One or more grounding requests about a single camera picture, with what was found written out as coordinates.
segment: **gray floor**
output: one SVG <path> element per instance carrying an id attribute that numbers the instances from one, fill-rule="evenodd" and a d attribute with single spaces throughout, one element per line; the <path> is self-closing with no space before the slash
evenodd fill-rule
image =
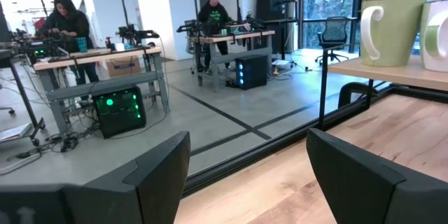
<path id="1" fill-rule="evenodd" d="M 119 137 L 142 132 L 122 139 L 89 136 L 73 151 L 45 153 L 40 160 L 0 176 L 0 184 L 87 183 L 182 130 L 191 134 L 193 156 L 189 174 L 194 174 L 317 118 L 321 72 L 314 58 L 320 53 L 318 50 L 303 50 L 292 55 L 299 66 L 290 76 L 281 77 L 286 80 L 274 79 L 265 87 L 247 91 L 224 87 L 223 83 L 218 94 L 213 92 L 210 80 L 204 80 L 203 87 L 197 86 L 196 77 L 190 73 L 191 60 L 166 62 L 171 112 L 163 113 L 160 100 L 147 112 L 147 126 L 159 123 L 144 132 L 139 129 L 122 134 Z M 314 71 L 305 73 L 303 67 Z M 43 117 L 47 125 L 46 130 L 38 133 L 38 138 L 43 140 L 58 133 L 50 110 L 45 104 L 37 103 L 42 102 L 40 97 L 33 91 L 25 70 L 21 66 L 18 68 L 29 98 L 35 101 L 36 116 Z M 73 85 L 73 76 L 70 73 L 67 76 Z M 9 71 L 0 71 L 0 77 L 4 87 L 16 90 L 15 85 L 7 81 L 12 79 Z M 39 79 L 33 74 L 31 79 L 42 92 Z M 329 75 L 327 112 L 336 109 L 337 93 L 344 84 L 352 81 L 367 80 Z M 142 85 L 142 92 L 145 88 L 147 85 Z M 146 100 L 145 105 L 149 107 L 151 102 Z M 13 91 L 0 90 L 0 106 L 13 106 L 16 111 L 13 117 L 0 111 L 0 130 L 29 122 L 20 95 Z M 88 126 L 89 120 L 83 119 L 82 123 Z M 77 122 L 73 128 L 82 131 L 84 126 Z M 0 173 L 15 168 L 9 167 L 13 162 L 7 162 L 6 158 L 31 148 L 28 139 L 1 144 Z"/>

